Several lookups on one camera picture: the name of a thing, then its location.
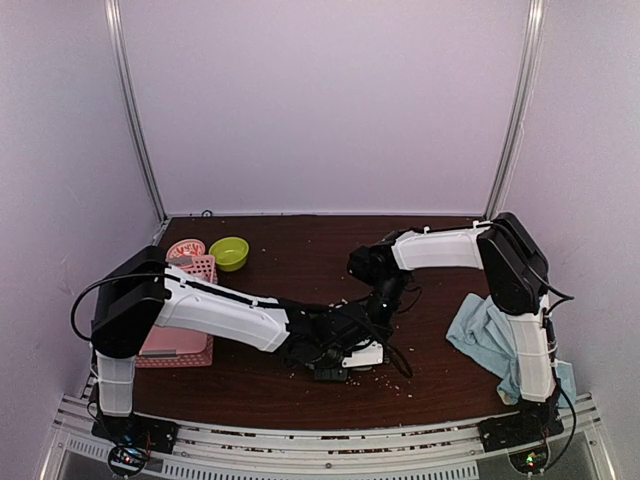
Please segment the pink plastic basket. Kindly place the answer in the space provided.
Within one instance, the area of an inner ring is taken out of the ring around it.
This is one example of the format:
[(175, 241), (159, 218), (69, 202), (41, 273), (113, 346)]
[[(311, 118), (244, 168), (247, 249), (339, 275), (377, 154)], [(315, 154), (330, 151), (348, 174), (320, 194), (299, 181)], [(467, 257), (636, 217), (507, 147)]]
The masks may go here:
[[(211, 255), (172, 258), (177, 266), (199, 280), (215, 284), (215, 259)], [(213, 337), (206, 333), (154, 326), (136, 358), (140, 369), (195, 368), (213, 362)]]

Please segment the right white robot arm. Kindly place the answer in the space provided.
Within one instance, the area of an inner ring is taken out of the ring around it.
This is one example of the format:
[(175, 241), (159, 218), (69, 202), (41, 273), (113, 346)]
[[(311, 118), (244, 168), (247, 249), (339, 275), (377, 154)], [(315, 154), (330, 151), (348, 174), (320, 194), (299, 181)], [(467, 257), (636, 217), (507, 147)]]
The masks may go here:
[(549, 263), (518, 217), (511, 212), (460, 228), (394, 231), (349, 255), (347, 270), (374, 290), (371, 305), (389, 313), (410, 273), (426, 268), (474, 268), (484, 272), (494, 305), (514, 334), (519, 363), (519, 413), (512, 430), (535, 440), (558, 417), (560, 388), (552, 365)]

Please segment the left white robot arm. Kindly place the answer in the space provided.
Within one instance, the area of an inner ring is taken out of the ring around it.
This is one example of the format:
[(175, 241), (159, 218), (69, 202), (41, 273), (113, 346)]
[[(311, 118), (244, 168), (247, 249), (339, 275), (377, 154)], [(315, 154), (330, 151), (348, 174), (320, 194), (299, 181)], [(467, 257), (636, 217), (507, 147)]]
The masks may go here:
[(98, 409), (123, 444), (144, 424), (133, 412), (136, 357), (153, 327), (201, 332), (278, 353), (316, 372), (383, 361), (383, 339), (354, 302), (299, 303), (205, 282), (147, 246), (85, 290), (97, 294), (88, 340), (96, 355)]

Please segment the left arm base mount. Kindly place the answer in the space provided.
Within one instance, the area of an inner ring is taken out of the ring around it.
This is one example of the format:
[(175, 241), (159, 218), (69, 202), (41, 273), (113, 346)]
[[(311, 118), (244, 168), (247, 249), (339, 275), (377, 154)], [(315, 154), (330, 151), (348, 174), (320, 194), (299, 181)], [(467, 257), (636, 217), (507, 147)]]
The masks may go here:
[(107, 466), (115, 475), (128, 478), (141, 473), (153, 453), (171, 454), (178, 430), (175, 422), (134, 415), (95, 420), (91, 433), (111, 442)]

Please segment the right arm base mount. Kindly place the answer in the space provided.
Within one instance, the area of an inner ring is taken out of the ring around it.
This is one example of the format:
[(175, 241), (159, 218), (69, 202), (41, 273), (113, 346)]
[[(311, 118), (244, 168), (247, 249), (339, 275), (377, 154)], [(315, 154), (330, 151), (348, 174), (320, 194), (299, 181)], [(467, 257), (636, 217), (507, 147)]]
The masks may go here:
[(549, 439), (562, 434), (564, 425), (560, 419), (543, 421), (520, 412), (482, 420), (478, 431), (486, 453), (507, 450), (511, 466), (533, 476), (542, 474), (551, 464)]

